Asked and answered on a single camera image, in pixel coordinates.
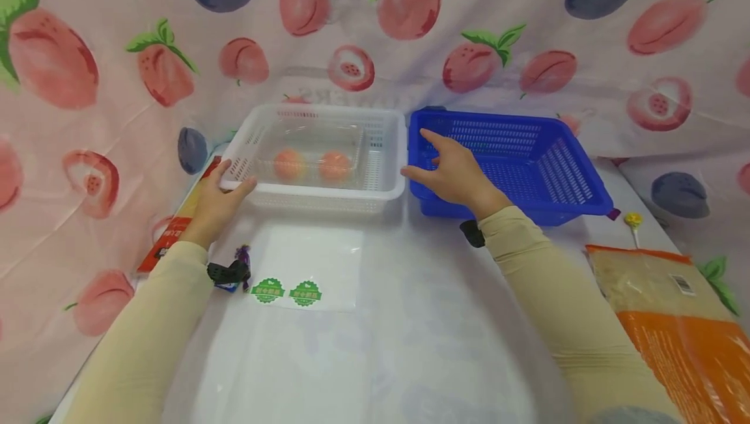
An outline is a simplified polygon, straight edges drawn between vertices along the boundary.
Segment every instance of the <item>white tabletop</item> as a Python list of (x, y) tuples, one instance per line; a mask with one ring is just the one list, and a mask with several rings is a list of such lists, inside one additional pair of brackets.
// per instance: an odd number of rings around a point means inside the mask
[[(620, 172), (609, 162), (596, 168), (615, 207), (643, 216), (641, 247), (676, 252)], [(464, 240), (460, 221), (422, 216), (409, 193), (389, 209), (383, 221), (352, 225), (365, 234), (352, 313), (281, 309), (216, 290), (163, 422), (572, 422), (564, 381), (489, 253)], [(273, 221), (253, 217), (241, 214), (225, 242), (263, 240)], [(587, 271), (586, 244), (634, 247), (622, 216), (544, 232)], [(63, 422), (75, 390), (52, 424)]]

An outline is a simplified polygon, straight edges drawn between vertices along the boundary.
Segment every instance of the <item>black hair clip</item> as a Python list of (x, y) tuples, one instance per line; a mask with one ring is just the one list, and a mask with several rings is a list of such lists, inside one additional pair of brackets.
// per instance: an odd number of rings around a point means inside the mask
[(242, 282), (242, 290), (249, 291), (250, 285), (250, 246), (243, 245), (235, 251), (236, 260), (229, 267), (209, 262), (206, 271), (208, 277), (216, 284), (233, 284)]
[(484, 246), (484, 235), (482, 231), (479, 230), (479, 225), (477, 225), (477, 221), (470, 220), (461, 223), (461, 225), (458, 226), (460, 228), (461, 232), (464, 232), (464, 237), (467, 237), (468, 242), (473, 246), (474, 248), (481, 248)]

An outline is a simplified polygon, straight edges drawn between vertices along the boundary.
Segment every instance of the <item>clear plastic container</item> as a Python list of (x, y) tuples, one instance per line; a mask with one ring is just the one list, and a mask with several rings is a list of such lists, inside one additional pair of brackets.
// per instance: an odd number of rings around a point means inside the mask
[(281, 185), (361, 189), (366, 142), (358, 124), (281, 118), (258, 144), (256, 176)]

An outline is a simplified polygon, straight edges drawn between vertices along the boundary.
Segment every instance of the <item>arm sleeve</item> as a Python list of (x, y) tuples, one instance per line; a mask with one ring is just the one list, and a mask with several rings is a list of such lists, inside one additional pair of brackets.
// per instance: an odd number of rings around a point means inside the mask
[(64, 424), (155, 424), (213, 283), (208, 254), (177, 242), (84, 366)]
[[(519, 304), (570, 384), (582, 423), (682, 422), (664, 386), (582, 266), (554, 246), (517, 207), (504, 208), (479, 227)], [(653, 419), (617, 420), (633, 409), (652, 414)]]

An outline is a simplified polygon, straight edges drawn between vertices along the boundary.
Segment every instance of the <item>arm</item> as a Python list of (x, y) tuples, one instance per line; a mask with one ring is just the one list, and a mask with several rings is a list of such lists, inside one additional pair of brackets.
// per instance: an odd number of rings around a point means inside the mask
[(402, 169), (480, 221), (487, 246), (571, 386), (579, 422), (676, 424), (682, 418), (580, 266), (484, 176), (472, 153), (433, 132), (435, 171)]
[(157, 424), (189, 337), (208, 304), (208, 247), (253, 189), (223, 193), (222, 162), (201, 188), (193, 221), (120, 312), (83, 369), (64, 424)]

